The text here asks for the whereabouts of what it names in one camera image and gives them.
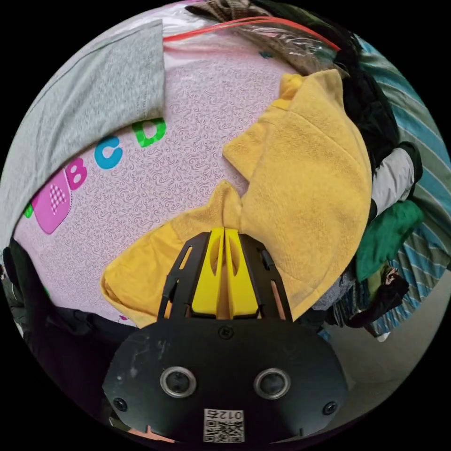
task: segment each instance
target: letter c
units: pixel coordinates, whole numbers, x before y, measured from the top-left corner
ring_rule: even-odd
[[[117,147],[119,143],[119,138],[116,136],[107,136],[99,141],[94,151],[94,159],[100,168],[113,169],[121,161],[123,152],[120,147]],[[115,148],[108,158],[103,154],[103,150],[107,147]]]

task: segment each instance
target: striped fabric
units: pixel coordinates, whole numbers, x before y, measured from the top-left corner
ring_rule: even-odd
[[[382,335],[415,312],[443,276],[451,261],[451,162],[442,137],[421,98],[398,69],[359,38],[361,65],[381,86],[399,126],[401,141],[417,145],[423,177],[414,191],[425,220],[399,250],[390,265],[409,282],[401,306],[371,324]]]

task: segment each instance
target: pink printed fabric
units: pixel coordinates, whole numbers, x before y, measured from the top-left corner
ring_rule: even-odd
[[[222,147],[278,97],[281,75],[293,69],[233,32],[204,39],[208,46],[165,46],[164,122],[119,130],[108,141],[115,147],[97,154],[97,143],[86,149],[19,220],[15,239],[55,305],[133,325],[101,295],[104,268],[149,230],[204,205],[219,181],[246,191]],[[101,167],[118,156],[114,167]]]

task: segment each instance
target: yellow towel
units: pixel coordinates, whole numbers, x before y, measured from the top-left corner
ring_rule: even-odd
[[[238,229],[240,214],[238,193],[222,181],[205,206],[146,233],[113,260],[101,277],[103,296],[138,327],[154,323],[166,276],[184,243],[215,227]]]
[[[183,243],[214,227],[263,242],[298,318],[355,254],[368,218],[371,170],[347,118],[336,70],[285,74],[280,98],[223,155],[250,183],[240,200],[221,182],[205,207],[136,241],[106,268],[105,298],[139,327],[155,321],[167,273]]]
[[[301,78],[282,79],[281,90]],[[275,125],[266,123],[262,142],[250,146],[245,132],[223,155],[229,161],[241,155],[234,166],[251,174],[240,231],[267,247],[296,319],[356,253],[368,219],[371,168],[360,132],[344,112],[336,70],[304,77],[292,101],[279,105],[286,111]]]

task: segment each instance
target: green cloth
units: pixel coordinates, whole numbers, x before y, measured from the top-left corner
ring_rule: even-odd
[[[356,252],[357,281],[374,274],[385,260],[392,260],[407,237],[423,221],[423,212],[412,201],[396,202],[365,230]]]
[[[384,275],[384,273],[388,268],[389,263],[388,261],[385,261],[375,273],[373,273],[370,277],[368,277],[368,291],[370,293],[370,304],[373,302],[377,290],[382,285],[382,276]]]

